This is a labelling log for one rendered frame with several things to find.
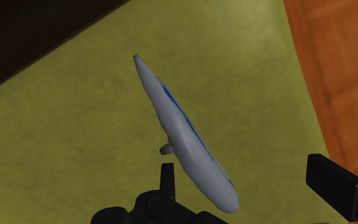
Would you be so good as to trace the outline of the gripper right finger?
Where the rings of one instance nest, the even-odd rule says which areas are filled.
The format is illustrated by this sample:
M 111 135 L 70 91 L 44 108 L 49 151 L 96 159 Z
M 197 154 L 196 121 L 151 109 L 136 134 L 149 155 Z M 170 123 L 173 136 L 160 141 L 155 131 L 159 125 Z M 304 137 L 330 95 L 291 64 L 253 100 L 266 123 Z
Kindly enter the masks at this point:
M 307 156 L 306 184 L 348 222 L 358 221 L 358 176 L 316 153 Z

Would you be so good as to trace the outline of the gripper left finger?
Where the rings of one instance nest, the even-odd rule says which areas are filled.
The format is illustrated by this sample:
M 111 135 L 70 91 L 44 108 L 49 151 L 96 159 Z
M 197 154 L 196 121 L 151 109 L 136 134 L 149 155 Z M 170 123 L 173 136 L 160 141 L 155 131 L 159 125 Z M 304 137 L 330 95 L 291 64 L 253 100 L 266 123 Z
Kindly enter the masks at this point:
M 90 224 L 192 224 L 196 213 L 176 202 L 173 163 L 161 166 L 160 187 L 140 194 L 131 211 L 107 207 L 96 212 Z

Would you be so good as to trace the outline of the white toy airplane blue stripe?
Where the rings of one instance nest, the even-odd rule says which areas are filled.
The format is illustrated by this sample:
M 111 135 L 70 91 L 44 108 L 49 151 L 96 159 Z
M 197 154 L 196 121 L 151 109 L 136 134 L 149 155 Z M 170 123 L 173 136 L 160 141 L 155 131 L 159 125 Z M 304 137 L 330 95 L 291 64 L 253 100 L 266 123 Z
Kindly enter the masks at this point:
M 240 207 L 238 193 L 230 177 L 210 152 L 168 86 L 137 54 L 136 71 L 168 142 L 162 155 L 173 153 L 194 185 L 222 212 L 234 213 Z

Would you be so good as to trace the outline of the olive green padded furniture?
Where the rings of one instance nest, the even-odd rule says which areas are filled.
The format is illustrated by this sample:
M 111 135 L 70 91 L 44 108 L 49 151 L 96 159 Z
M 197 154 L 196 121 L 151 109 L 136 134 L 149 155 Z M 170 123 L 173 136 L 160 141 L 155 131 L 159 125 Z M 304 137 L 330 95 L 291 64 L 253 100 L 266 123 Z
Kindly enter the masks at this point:
M 305 182 L 325 153 L 282 0 L 130 0 L 0 86 L 0 224 L 89 224 L 159 186 L 166 143 L 133 55 L 167 84 L 240 197 L 229 224 L 347 224 Z

